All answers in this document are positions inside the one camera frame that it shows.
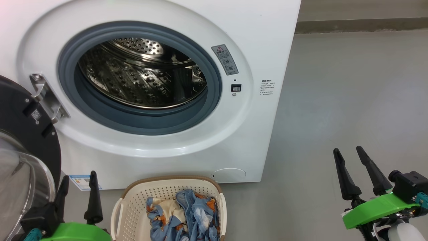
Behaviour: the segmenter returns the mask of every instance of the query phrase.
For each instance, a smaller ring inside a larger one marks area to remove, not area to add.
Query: gray floor
[[[296,35],[262,182],[222,185],[227,240],[362,241],[346,230],[333,160],[339,148],[362,197],[373,196],[355,147],[388,175],[428,176],[428,32]],[[105,221],[122,190],[101,192]],[[70,185],[66,221],[83,222],[88,192]],[[428,217],[411,220],[428,238]]]

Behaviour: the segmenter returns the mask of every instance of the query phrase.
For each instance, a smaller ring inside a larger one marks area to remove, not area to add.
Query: plastic laundry basket
[[[117,201],[111,217],[111,236],[114,241],[151,241],[150,220],[146,214],[148,197],[173,199],[178,191],[192,189],[196,193],[216,199],[220,241],[226,233],[226,201],[220,186],[202,176],[166,176],[147,178],[129,185]]]

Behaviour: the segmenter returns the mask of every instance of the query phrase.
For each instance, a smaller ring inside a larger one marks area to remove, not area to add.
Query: door hinge
[[[42,74],[31,74],[30,81],[36,90],[32,97],[45,109],[53,124],[61,118],[70,117]]]

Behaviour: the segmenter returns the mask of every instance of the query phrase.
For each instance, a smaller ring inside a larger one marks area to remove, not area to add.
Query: open washing machine door
[[[0,76],[0,240],[21,232],[31,207],[54,200],[61,152],[52,120],[31,94]]]

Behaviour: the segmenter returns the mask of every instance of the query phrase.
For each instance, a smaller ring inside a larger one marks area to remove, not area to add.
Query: white washing machine
[[[95,170],[102,189],[175,174],[256,182],[299,7],[3,1],[0,75],[33,94],[11,100],[26,101],[32,125],[44,114],[38,105],[53,120],[68,175]]]

